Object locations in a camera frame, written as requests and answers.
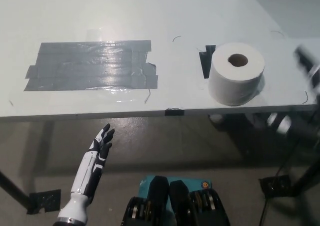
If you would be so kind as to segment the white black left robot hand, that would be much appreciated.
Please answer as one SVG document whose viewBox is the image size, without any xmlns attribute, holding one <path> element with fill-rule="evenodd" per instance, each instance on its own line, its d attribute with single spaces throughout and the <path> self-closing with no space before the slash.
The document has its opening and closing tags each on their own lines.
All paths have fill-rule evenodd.
<svg viewBox="0 0 320 226">
<path fill-rule="evenodd" d="M 75 176 L 70 200 L 58 214 L 55 226 L 85 226 L 88 222 L 87 208 L 92 203 L 109 150 L 114 129 L 106 124 L 93 139 L 85 152 Z"/>
</svg>

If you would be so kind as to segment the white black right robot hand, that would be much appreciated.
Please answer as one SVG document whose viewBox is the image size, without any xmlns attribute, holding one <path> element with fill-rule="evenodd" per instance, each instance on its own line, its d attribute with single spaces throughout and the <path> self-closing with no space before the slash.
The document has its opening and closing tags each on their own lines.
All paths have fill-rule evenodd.
<svg viewBox="0 0 320 226">
<path fill-rule="evenodd" d="M 304 69 L 310 80 L 312 89 L 316 95 L 320 94 L 320 63 L 319 61 L 302 45 L 299 45 L 295 51 L 299 65 Z"/>
</svg>

